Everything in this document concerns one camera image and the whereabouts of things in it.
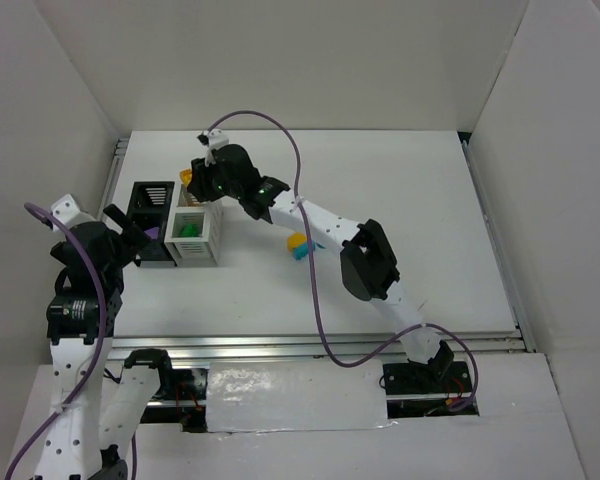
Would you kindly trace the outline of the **purple rounded lego brick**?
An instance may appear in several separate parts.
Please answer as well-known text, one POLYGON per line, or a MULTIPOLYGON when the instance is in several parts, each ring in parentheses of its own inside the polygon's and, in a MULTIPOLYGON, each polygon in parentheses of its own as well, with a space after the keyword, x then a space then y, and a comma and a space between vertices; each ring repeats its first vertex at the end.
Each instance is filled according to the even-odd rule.
POLYGON ((159 238, 160 229, 158 227, 153 227, 144 231, 144 233, 152 240, 157 240, 159 238))

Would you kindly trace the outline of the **yellow half-round lego brick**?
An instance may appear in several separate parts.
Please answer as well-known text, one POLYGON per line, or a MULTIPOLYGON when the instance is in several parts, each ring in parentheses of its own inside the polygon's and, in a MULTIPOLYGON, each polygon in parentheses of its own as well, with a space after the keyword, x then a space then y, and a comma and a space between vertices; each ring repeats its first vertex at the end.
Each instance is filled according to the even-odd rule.
POLYGON ((193 179, 193 173, 191 169, 186 169, 183 170, 179 173, 179 177, 181 182, 185 185, 188 186, 189 183, 192 181, 193 179))

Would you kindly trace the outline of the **long yellow lego brick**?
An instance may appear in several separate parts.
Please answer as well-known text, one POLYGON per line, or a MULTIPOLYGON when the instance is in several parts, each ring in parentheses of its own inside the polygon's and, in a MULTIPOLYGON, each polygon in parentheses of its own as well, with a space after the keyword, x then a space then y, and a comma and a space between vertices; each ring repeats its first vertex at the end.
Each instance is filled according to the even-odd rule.
POLYGON ((204 204, 203 201, 200 201, 197 197, 195 197, 191 193, 187 193, 186 197, 187 197, 187 203, 189 206, 196 207, 196 206, 202 206, 204 204))

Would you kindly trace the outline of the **green square lego brick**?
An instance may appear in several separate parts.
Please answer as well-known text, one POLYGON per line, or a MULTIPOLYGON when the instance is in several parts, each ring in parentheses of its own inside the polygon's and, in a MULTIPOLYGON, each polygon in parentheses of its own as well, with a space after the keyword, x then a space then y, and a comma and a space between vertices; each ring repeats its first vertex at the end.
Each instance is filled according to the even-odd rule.
POLYGON ((187 226, 191 229, 190 237, 198 237, 199 236, 199 229, 196 224, 188 224, 187 226))

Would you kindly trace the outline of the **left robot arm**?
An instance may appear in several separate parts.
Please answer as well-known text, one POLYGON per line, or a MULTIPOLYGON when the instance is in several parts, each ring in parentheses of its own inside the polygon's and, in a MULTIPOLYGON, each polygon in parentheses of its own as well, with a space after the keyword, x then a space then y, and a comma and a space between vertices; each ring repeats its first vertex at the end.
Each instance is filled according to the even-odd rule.
POLYGON ((46 311, 54 380, 49 417, 36 432, 44 446, 33 476, 133 479, 135 433, 147 404, 174 386, 169 354, 134 350, 108 403, 102 387, 122 307, 123 271, 149 238, 115 205, 105 209, 114 228, 83 211, 71 195, 49 209, 25 208, 62 236, 50 251, 62 266, 46 311))

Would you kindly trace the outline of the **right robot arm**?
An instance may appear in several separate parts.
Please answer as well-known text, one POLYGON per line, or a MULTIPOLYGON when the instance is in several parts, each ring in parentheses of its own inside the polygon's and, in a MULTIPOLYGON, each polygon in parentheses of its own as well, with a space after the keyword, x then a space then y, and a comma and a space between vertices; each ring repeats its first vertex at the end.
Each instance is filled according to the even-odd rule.
POLYGON ((389 322, 408 362, 433 382, 443 379, 453 353, 409 300, 394 251, 377 221, 349 220, 300 197, 281 180, 261 175, 240 145, 205 134, 199 141, 206 153, 191 161, 190 194, 201 202, 232 198, 251 218, 303 232, 308 245, 332 252, 339 258, 344 288, 389 322))

